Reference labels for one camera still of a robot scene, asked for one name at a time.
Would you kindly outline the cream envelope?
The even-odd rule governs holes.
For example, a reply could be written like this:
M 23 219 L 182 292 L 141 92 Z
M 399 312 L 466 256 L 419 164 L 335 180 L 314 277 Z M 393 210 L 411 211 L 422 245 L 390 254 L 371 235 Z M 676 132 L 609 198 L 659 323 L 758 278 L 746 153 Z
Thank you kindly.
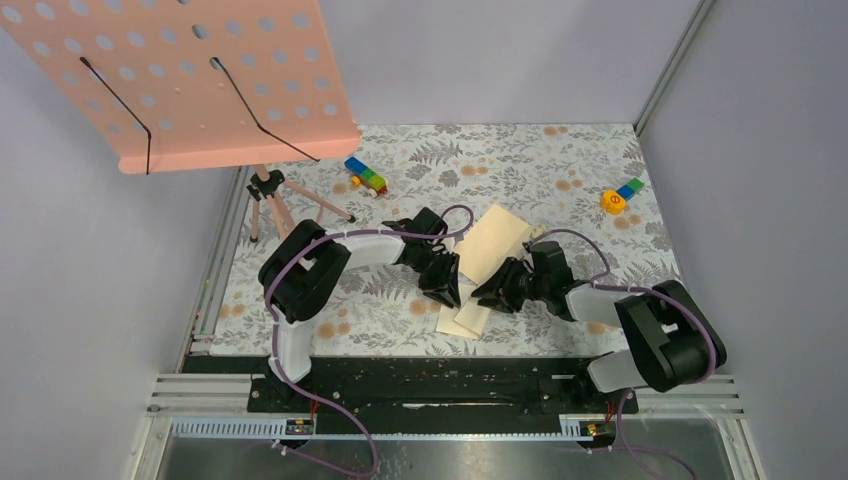
M 459 273 L 465 283 L 487 281 L 508 257 L 515 256 L 530 237 L 530 224 L 493 204 L 457 243 Z

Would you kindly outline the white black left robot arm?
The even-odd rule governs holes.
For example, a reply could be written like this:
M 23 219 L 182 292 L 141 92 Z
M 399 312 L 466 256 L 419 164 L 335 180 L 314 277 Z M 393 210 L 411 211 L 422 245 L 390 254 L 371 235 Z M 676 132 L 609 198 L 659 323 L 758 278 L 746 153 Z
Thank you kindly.
M 282 241 L 257 275 L 274 319 L 270 372 L 277 377 L 272 398 L 288 411 L 309 401 L 310 348 L 314 317 L 327 304 L 342 274 L 370 265 L 402 265 L 419 275 L 425 297 L 448 308 L 461 305 L 459 255 L 448 244 L 438 214 L 423 208 L 413 218 L 386 221 L 372 229 L 330 232 L 304 220 Z

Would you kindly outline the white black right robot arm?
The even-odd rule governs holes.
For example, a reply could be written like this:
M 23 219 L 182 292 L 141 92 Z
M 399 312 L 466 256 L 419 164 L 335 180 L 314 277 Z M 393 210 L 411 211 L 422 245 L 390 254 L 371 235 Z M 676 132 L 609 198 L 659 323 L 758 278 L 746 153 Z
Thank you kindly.
M 702 381 L 726 362 L 723 341 L 679 281 L 651 288 L 592 284 L 573 275 L 557 243 L 525 249 L 528 260 L 506 258 L 471 296 L 503 313 L 538 301 L 562 320 L 622 330 L 626 349 L 589 360 L 578 374 L 573 396 L 583 410 L 597 412 L 627 388 L 667 392 Z

